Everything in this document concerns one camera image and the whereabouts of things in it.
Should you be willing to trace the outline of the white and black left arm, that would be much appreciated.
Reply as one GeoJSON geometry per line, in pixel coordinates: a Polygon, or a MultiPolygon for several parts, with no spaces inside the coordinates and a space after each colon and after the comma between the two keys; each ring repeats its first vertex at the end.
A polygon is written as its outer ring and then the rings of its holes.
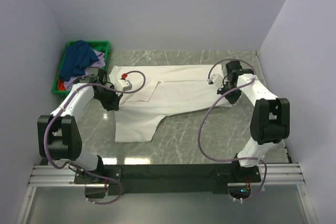
{"type": "Polygon", "coordinates": [[[93,183],[103,179],[109,181],[102,158],[84,149],[76,119],[92,99],[98,100],[107,111],[117,111],[121,98],[122,95],[117,94],[115,86],[109,82],[107,72],[101,68],[95,68],[88,76],[76,80],[63,103],[51,114],[38,118],[41,157],[56,169],[73,166],[93,183]]]}

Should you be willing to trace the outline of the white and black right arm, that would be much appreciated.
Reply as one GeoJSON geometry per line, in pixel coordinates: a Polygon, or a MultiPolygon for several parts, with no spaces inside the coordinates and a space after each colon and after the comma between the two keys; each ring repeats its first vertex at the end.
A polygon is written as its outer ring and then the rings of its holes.
{"type": "Polygon", "coordinates": [[[230,175],[241,182],[254,176],[259,160],[290,132],[290,103],[269,91],[254,75],[253,69],[244,69],[238,60],[225,65],[227,76],[217,93],[235,104],[244,94],[254,110],[250,122],[250,139],[234,157],[230,175]]]}

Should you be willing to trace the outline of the white t-shirt with red print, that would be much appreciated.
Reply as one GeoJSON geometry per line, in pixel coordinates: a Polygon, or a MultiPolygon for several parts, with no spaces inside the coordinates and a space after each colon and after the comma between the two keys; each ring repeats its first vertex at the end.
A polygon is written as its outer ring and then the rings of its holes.
{"type": "Polygon", "coordinates": [[[207,75],[222,74],[221,66],[114,66],[109,74],[116,82],[122,74],[133,88],[124,94],[115,117],[115,142],[149,142],[160,121],[167,116],[208,109],[217,99],[217,87],[207,75]]]}

